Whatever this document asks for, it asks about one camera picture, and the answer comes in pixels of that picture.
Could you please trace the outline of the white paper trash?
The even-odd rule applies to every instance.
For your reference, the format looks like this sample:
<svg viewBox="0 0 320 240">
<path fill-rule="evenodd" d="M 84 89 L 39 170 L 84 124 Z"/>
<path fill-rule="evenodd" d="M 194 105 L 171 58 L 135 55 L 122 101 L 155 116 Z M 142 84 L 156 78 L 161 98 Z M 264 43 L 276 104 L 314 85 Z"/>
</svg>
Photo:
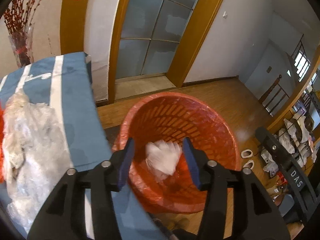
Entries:
<svg viewBox="0 0 320 240">
<path fill-rule="evenodd" d="M 147 143 L 145 153 L 148 170 L 159 183 L 175 173 L 182 149 L 176 142 L 160 140 Z"/>
</svg>

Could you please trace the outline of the orange plastic bag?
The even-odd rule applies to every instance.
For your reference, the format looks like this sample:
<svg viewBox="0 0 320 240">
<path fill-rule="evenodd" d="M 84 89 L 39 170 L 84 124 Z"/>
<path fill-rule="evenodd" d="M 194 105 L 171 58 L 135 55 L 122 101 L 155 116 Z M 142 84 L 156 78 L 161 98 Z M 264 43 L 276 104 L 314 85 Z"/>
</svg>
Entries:
<svg viewBox="0 0 320 240">
<path fill-rule="evenodd" d="M 4 183 L 3 164 L 4 164 L 4 153 L 2 148 L 4 138 L 4 120 L 3 120 L 3 109 L 0 108 L 0 184 Z"/>
</svg>

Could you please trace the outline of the shoe rack with shoes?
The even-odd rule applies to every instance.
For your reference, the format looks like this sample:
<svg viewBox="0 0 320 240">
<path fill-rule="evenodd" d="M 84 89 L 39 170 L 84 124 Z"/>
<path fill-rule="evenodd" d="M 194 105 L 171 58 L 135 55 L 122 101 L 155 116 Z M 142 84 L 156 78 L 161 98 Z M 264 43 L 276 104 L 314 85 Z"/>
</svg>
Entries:
<svg viewBox="0 0 320 240">
<path fill-rule="evenodd" d="M 309 174 L 319 150 L 319 91 L 308 91 L 268 131 Z"/>
</svg>

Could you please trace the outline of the white slipper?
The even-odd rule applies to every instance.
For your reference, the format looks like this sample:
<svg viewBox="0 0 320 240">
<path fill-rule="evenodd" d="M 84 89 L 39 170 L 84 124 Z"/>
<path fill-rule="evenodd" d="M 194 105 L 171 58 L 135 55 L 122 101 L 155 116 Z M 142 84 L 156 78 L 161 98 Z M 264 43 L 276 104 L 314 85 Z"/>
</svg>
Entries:
<svg viewBox="0 0 320 240">
<path fill-rule="evenodd" d="M 249 159 L 246 163 L 244 163 L 242 168 L 249 168 L 250 170 L 253 170 L 254 167 L 254 160 Z"/>
<path fill-rule="evenodd" d="M 242 159 L 251 158 L 253 156 L 253 152 L 250 149 L 245 149 L 240 153 Z"/>
</svg>

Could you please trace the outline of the clear crumpled plastic bag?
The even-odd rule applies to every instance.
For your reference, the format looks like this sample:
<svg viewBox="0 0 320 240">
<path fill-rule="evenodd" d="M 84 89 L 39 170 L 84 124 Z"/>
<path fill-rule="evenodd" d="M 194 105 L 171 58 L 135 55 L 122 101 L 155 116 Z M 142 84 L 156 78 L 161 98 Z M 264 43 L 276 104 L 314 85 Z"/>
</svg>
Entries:
<svg viewBox="0 0 320 240">
<path fill-rule="evenodd" d="M 22 89 L 7 101 L 3 174 L 10 218 L 28 232 L 51 191 L 71 166 L 55 109 L 31 103 Z"/>
</svg>

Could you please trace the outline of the wooden stair railing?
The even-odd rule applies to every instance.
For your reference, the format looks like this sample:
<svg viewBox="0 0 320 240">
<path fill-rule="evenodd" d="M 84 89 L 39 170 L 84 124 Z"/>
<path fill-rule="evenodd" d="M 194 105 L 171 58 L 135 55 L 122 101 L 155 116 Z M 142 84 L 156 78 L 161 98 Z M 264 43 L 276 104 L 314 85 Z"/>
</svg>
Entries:
<svg viewBox="0 0 320 240">
<path fill-rule="evenodd" d="M 289 98 L 287 92 L 280 85 L 281 78 L 282 75 L 279 74 L 274 83 L 272 83 L 272 85 L 258 100 L 271 116 L 274 115 L 274 111 L 278 109 L 279 105 L 284 102 L 285 99 Z"/>
</svg>

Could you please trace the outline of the red plastic laundry basket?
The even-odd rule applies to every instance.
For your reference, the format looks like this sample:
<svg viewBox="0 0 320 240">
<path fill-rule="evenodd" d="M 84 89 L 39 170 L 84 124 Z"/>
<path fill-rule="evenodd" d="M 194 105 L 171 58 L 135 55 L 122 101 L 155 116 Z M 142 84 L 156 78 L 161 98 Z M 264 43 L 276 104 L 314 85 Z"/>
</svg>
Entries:
<svg viewBox="0 0 320 240">
<path fill-rule="evenodd" d="M 230 170 L 240 169 L 240 152 L 227 122 L 195 97 L 174 92 L 147 96 L 129 110 L 120 126 L 112 150 L 122 150 L 127 139 L 134 139 L 129 185 L 149 213 L 190 214 L 204 209 L 207 194 L 193 184 L 184 156 L 175 173 L 162 182 L 145 162 L 147 143 L 163 140 L 182 145 L 185 137 L 209 159 Z"/>
</svg>

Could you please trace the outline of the blue white striped cloth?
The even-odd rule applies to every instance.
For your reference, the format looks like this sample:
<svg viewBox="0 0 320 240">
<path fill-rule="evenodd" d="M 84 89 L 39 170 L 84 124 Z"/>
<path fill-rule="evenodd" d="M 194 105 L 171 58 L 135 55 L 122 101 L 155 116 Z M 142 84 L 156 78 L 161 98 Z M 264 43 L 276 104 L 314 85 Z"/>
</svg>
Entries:
<svg viewBox="0 0 320 240">
<path fill-rule="evenodd" d="M 39 60 L 1 77 L 1 103 L 21 88 L 33 103 L 56 111 L 67 151 L 78 171 L 90 170 L 111 157 L 91 88 L 88 54 L 70 53 Z M 129 185 L 112 193 L 122 239 L 165 239 Z"/>
</svg>

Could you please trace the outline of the glass vase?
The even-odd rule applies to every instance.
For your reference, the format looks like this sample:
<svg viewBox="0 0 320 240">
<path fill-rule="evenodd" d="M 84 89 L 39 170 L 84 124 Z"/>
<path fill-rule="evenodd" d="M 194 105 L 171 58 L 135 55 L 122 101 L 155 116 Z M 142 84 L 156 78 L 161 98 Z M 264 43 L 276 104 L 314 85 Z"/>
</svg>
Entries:
<svg viewBox="0 0 320 240">
<path fill-rule="evenodd" d="M 26 30 L 17 31 L 9 35 L 9 41 L 18 68 L 25 67 L 34 62 L 33 32 L 34 25 L 31 24 Z"/>
</svg>

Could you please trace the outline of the red berry branches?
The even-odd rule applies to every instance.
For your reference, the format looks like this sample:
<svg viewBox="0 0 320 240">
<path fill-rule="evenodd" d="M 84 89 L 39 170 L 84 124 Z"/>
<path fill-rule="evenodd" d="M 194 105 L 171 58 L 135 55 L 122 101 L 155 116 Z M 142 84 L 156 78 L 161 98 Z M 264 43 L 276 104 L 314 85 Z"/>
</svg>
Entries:
<svg viewBox="0 0 320 240">
<path fill-rule="evenodd" d="M 9 35 L 26 30 L 31 24 L 42 0 L 12 0 L 4 12 L 4 23 Z"/>
</svg>

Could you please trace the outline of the glass panel door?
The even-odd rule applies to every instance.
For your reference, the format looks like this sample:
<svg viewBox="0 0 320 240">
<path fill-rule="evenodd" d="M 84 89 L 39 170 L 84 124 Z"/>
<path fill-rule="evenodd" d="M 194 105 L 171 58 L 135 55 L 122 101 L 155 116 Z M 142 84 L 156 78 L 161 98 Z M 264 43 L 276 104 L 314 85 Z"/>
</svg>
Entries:
<svg viewBox="0 0 320 240">
<path fill-rule="evenodd" d="M 129 0 L 116 79 L 169 70 L 198 0 Z"/>
</svg>

